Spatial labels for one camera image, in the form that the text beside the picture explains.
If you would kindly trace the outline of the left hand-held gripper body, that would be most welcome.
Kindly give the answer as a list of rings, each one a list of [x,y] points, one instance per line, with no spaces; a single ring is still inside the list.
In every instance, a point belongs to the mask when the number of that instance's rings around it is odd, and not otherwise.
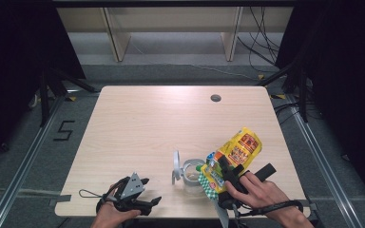
[[[141,179],[133,173],[130,177],[121,180],[111,200],[118,211],[140,210],[143,216],[148,216],[152,210],[150,201],[138,200],[143,191],[144,185]]]

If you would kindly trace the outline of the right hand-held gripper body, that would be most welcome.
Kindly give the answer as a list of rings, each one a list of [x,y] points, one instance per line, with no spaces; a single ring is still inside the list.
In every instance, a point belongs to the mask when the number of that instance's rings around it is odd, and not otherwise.
[[[255,176],[260,181],[265,181],[271,175],[276,172],[275,167],[268,163],[264,167],[262,167],[258,172],[255,173]],[[223,192],[218,194],[218,198],[213,201],[215,210],[218,214],[219,220],[221,222],[222,228],[229,228],[229,214],[228,211],[231,210],[234,214],[234,219],[236,226],[238,228],[243,228],[244,225],[239,222],[239,218],[241,217],[241,213],[239,212],[239,208],[242,206],[242,203],[234,199],[229,195],[228,192]]]

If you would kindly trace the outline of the yellow seasoning pouch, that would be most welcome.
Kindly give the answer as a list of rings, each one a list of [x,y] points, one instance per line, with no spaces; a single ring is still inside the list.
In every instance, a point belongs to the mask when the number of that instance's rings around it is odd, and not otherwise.
[[[211,200],[216,200],[218,194],[226,191],[218,162],[222,155],[228,159],[234,173],[234,168],[239,164],[242,164],[245,170],[261,149],[262,142],[259,137],[250,129],[243,127],[222,147],[210,153],[200,173],[200,183],[205,195]]]

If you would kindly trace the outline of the clear jar with white lid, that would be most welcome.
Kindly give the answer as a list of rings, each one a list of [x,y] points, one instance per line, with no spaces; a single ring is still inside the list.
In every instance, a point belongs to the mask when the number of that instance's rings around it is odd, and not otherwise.
[[[204,161],[201,159],[189,159],[181,162],[180,153],[173,153],[173,170],[171,173],[172,184],[182,181],[182,189],[189,195],[198,195],[203,192],[200,183],[201,167]]]

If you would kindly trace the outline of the person's right hand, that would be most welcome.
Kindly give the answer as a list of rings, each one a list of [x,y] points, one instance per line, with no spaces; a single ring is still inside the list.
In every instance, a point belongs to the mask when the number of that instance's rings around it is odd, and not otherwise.
[[[247,171],[240,177],[240,183],[247,190],[247,194],[240,192],[230,181],[225,182],[227,192],[253,209],[272,206],[288,201],[289,198],[273,182],[260,181],[253,173]]]

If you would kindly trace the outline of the person's left hand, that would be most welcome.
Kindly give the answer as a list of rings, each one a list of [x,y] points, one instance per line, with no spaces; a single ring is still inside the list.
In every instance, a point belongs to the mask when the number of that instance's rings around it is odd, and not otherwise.
[[[91,223],[90,228],[118,228],[123,222],[134,219],[140,214],[140,210],[120,212],[112,202],[105,202]]]

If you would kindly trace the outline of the black metal stand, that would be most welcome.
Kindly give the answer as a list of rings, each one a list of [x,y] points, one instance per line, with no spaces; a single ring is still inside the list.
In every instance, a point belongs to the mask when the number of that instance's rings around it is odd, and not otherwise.
[[[285,93],[293,93],[295,89],[298,89],[298,108],[300,117],[304,122],[308,122],[306,116],[306,99],[307,99],[307,75],[306,70],[302,66],[302,63],[294,61],[288,66],[280,69],[272,76],[259,82],[259,86],[267,86],[277,80],[278,78],[286,75],[286,79],[283,83],[282,89]]]
[[[80,79],[74,78],[64,71],[48,67],[46,68],[40,76],[40,98],[41,98],[41,109],[42,109],[42,121],[41,126],[44,126],[48,122],[49,114],[49,103],[48,103],[48,89],[56,97],[65,97],[67,95],[67,89],[63,84],[63,81],[71,82],[72,84],[84,89],[88,92],[95,93],[98,89],[88,85],[87,83],[81,81]]]

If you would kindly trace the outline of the grey floor tape strip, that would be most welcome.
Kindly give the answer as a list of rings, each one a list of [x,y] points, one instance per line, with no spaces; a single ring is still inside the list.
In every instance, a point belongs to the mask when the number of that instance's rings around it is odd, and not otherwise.
[[[6,189],[0,188],[0,199],[14,200],[17,198],[47,198],[49,199],[49,205],[55,205],[58,202],[71,201],[71,194],[62,195],[60,191],[51,190],[38,190],[38,189]]]

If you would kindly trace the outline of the light wooden shelf unit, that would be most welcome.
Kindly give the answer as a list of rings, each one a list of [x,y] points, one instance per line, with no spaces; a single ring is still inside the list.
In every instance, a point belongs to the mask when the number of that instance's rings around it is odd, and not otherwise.
[[[165,8],[58,8],[68,32],[104,32],[114,59],[124,59],[133,32],[218,32],[225,58],[234,59],[238,35],[256,32],[264,24],[268,32],[284,32],[291,7],[165,7]]]

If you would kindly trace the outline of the black curtain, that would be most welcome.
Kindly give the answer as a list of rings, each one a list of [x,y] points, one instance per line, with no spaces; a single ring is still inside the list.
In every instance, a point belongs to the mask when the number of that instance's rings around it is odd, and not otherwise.
[[[291,62],[329,11],[306,58],[315,101],[365,184],[365,0],[322,0],[296,6],[280,46],[279,67]]]
[[[0,146],[49,67],[85,77],[53,0],[0,0]]]

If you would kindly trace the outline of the metal floor rail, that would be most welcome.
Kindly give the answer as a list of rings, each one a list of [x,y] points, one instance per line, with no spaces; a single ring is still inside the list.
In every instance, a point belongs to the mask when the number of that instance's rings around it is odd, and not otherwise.
[[[281,126],[294,156],[300,180],[326,228],[365,228],[365,184],[336,137],[313,105],[301,117],[298,101],[288,95],[290,106]]]
[[[49,110],[46,122],[39,128],[36,136],[33,139],[31,146],[21,164],[19,165],[15,175],[13,176],[9,186],[4,191],[0,199],[0,228],[3,225],[11,206],[13,205],[21,186],[23,185],[29,170],[31,169],[35,159],[38,156],[39,150],[45,141],[49,130],[56,118],[60,106],[63,104],[65,98],[57,97]]]

